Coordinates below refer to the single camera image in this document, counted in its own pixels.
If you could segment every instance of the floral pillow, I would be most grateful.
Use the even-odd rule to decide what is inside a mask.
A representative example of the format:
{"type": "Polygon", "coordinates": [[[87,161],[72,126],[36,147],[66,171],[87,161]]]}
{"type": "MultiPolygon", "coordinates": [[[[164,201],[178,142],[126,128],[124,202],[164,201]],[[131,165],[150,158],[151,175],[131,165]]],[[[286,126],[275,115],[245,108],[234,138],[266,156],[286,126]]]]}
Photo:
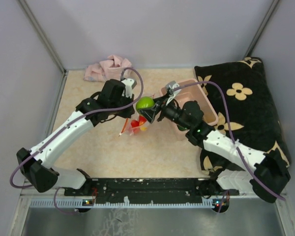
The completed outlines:
{"type": "MultiPolygon", "coordinates": [[[[270,152],[278,149],[289,166],[290,156],[282,137],[279,117],[266,84],[264,64],[260,58],[219,65],[195,67],[199,81],[217,83],[224,92],[230,113],[231,129],[235,139],[251,148],[270,152]]],[[[214,127],[229,137],[225,109],[219,91],[213,85],[202,85],[209,101],[218,114],[214,127]]],[[[202,171],[210,176],[218,169],[241,170],[225,158],[206,150],[200,155],[202,171]]]]}

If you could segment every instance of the plastic container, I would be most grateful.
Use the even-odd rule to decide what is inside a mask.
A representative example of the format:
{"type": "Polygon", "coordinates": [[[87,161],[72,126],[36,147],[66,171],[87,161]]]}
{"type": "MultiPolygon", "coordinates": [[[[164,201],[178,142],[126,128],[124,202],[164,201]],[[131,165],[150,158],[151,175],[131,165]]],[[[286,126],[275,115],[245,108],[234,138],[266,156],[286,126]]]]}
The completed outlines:
{"type": "MultiPolygon", "coordinates": [[[[183,85],[187,85],[194,82],[197,82],[197,80],[187,79],[177,83],[180,86],[183,86],[183,85]]],[[[166,94],[166,88],[164,87],[160,90],[160,95],[163,96],[165,94],[166,94]]],[[[177,100],[180,107],[183,107],[183,105],[187,101],[197,101],[200,106],[200,109],[204,113],[203,120],[211,126],[217,124],[218,116],[200,85],[193,85],[193,86],[183,88],[180,91],[180,93],[175,97],[175,99],[177,100]]],[[[173,122],[170,122],[170,123],[171,123],[171,126],[173,127],[173,130],[175,132],[177,139],[184,140],[186,138],[185,134],[188,132],[188,130],[180,131],[175,123],[173,122]]]]}

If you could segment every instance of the black cushion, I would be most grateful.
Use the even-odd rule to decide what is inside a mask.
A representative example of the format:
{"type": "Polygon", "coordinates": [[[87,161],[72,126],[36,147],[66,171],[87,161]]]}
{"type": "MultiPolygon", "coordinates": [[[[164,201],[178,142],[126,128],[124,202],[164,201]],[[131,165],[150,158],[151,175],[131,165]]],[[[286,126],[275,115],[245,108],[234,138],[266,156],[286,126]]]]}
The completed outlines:
{"type": "MultiPolygon", "coordinates": [[[[289,166],[290,156],[266,84],[262,60],[245,58],[242,61],[212,66],[196,66],[195,72],[199,81],[215,82],[223,90],[235,139],[239,139],[246,146],[265,152],[278,148],[289,166]]],[[[202,87],[219,116],[219,123],[215,129],[229,137],[225,109],[219,91],[209,84],[202,87]]],[[[213,175],[221,167],[241,170],[225,158],[205,150],[201,152],[200,163],[203,172],[208,175],[213,175]]]]}

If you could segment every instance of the pink cloth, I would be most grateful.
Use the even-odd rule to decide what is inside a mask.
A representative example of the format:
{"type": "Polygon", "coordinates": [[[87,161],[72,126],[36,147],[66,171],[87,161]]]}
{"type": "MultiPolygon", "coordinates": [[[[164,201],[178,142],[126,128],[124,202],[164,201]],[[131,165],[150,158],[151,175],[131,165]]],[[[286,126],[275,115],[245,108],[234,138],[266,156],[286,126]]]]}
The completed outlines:
{"type": "MultiPolygon", "coordinates": [[[[84,74],[86,81],[101,81],[105,82],[110,79],[120,79],[121,72],[125,67],[131,67],[131,62],[127,58],[122,58],[116,55],[108,57],[109,60],[103,60],[100,63],[89,65],[84,74]]],[[[124,77],[130,76],[131,70],[124,73],[124,77]]]]}

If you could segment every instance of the green apple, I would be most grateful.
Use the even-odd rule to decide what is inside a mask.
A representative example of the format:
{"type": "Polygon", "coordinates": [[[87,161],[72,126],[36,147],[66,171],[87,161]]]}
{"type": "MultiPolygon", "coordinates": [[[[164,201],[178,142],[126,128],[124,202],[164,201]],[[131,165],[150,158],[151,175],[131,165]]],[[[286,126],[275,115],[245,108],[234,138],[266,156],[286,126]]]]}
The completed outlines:
{"type": "Polygon", "coordinates": [[[136,110],[139,112],[140,109],[153,107],[155,104],[153,98],[151,97],[141,97],[136,104],[136,110]]]}

